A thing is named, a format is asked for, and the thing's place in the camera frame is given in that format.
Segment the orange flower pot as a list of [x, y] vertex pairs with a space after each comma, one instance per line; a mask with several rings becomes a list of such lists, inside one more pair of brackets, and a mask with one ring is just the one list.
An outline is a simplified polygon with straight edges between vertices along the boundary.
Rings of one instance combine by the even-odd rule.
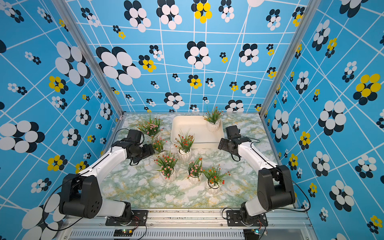
[[204, 116], [204, 120], [207, 122], [207, 129], [210, 132], [218, 131], [222, 117], [223, 111], [218, 107], [214, 107], [211, 111], [207, 111]]

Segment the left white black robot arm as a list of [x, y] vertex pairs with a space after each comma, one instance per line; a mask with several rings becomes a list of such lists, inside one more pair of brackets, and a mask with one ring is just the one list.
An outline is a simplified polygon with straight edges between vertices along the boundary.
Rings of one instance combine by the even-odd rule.
[[133, 219], [131, 204], [108, 200], [102, 197], [100, 183], [126, 159], [134, 164], [155, 154], [151, 144], [135, 145], [115, 142], [109, 152], [77, 174], [68, 174], [63, 179], [59, 211], [63, 215], [92, 219], [110, 217], [129, 223]]

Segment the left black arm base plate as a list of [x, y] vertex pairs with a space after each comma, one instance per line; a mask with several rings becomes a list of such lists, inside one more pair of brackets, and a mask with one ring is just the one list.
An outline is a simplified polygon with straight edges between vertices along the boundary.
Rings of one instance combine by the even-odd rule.
[[108, 217], [105, 225], [113, 227], [145, 226], [148, 218], [148, 213], [148, 210], [132, 210], [128, 220], [122, 220], [121, 217]]

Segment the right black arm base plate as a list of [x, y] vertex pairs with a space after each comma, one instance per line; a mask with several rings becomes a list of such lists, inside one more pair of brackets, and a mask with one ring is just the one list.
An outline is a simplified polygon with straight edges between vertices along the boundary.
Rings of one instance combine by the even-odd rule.
[[266, 214], [249, 216], [243, 210], [227, 210], [225, 218], [229, 227], [267, 227]]

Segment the small pink flower pot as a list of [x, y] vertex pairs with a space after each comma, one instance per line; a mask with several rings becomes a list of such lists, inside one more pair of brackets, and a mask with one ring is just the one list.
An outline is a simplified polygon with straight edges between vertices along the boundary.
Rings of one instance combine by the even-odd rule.
[[164, 151], [164, 146], [167, 141], [161, 137], [153, 138], [152, 146], [155, 151], [155, 154], [158, 155]]

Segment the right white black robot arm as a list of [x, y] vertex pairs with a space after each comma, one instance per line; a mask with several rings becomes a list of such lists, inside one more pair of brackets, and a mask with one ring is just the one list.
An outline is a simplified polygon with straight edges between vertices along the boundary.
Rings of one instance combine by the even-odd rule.
[[243, 223], [253, 225], [258, 219], [265, 217], [265, 213], [295, 203], [290, 170], [286, 166], [270, 161], [256, 149], [249, 138], [240, 137], [232, 140], [222, 138], [218, 149], [246, 160], [258, 173], [257, 196], [244, 202], [240, 208]]

